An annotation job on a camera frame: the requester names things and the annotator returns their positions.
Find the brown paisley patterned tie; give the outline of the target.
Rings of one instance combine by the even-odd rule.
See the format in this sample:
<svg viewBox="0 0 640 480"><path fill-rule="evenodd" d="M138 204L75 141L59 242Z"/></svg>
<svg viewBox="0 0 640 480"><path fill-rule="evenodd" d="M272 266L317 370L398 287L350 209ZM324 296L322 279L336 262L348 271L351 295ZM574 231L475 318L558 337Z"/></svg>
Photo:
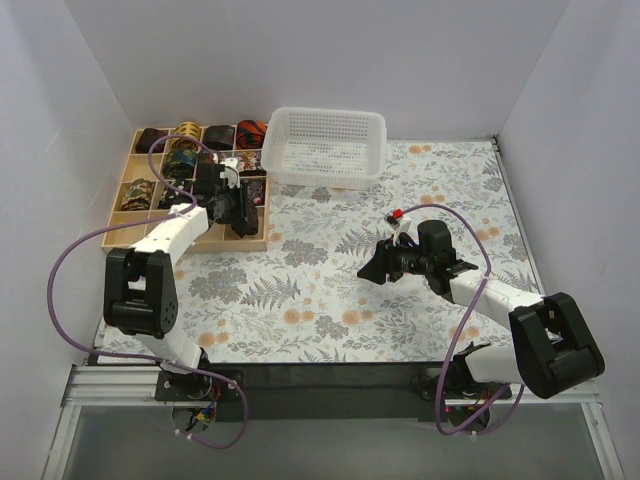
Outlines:
<svg viewBox="0 0 640 480"><path fill-rule="evenodd" d="M258 233L259 220L257 209L249 204L244 210L239 211L230 223L232 231L240 238L253 236Z"/></svg>

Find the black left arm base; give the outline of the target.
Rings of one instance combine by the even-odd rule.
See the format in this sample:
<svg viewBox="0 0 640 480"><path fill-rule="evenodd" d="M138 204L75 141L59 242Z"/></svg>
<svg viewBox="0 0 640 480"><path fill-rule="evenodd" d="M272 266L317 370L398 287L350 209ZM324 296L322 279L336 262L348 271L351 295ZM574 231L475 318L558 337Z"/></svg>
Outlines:
<svg viewBox="0 0 640 480"><path fill-rule="evenodd" d="M216 421L219 406L224 403L239 406L241 403L237 386L244 384L244 374L240 370L223 370L220 375L231 382L206 375L161 370L154 399L174 404L171 418L176 428L187 433L204 432Z"/></svg>

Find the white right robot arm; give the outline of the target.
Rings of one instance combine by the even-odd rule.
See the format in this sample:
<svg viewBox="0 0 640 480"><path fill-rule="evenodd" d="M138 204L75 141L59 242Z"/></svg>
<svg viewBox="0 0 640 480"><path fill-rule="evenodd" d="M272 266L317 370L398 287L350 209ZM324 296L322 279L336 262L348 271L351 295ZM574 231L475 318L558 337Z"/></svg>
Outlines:
<svg viewBox="0 0 640 480"><path fill-rule="evenodd" d="M357 275L377 285L422 276L436 295L509 330L506 347L471 345L453 355L448 377L460 395L471 398L489 383L510 383L548 399L603 374L604 357L570 295L542 296L488 278L458 257L440 220L420 223L417 232L416 239L399 230L378 241Z"/></svg>

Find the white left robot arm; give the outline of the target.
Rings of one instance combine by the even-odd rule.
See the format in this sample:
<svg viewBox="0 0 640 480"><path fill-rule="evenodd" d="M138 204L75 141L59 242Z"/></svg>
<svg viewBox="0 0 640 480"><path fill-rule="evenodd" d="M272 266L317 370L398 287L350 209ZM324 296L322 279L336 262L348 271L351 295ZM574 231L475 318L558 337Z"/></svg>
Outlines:
<svg viewBox="0 0 640 480"><path fill-rule="evenodd" d="M214 224L230 226L240 238L259 230L256 205L234 157L199 163L192 194L178 195L149 234L128 248L111 250L106 260L105 323L137 337L193 400L211 392L213 377L203 369L208 364L204 351L178 325L173 268Z"/></svg>

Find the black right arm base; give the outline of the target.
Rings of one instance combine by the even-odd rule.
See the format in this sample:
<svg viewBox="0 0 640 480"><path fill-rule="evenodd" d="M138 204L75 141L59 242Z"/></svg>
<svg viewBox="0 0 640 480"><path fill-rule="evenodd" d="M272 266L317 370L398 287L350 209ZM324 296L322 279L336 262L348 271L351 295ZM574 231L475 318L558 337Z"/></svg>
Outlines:
<svg viewBox="0 0 640 480"><path fill-rule="evenodd" d="M411 390L427 402L435 402L439 370L419 371L410 379ZM478 383L465 380L451 370L444 381L441 395L441 419L446 427L459 427L473 416L502 387L501 383Z"/></svg>

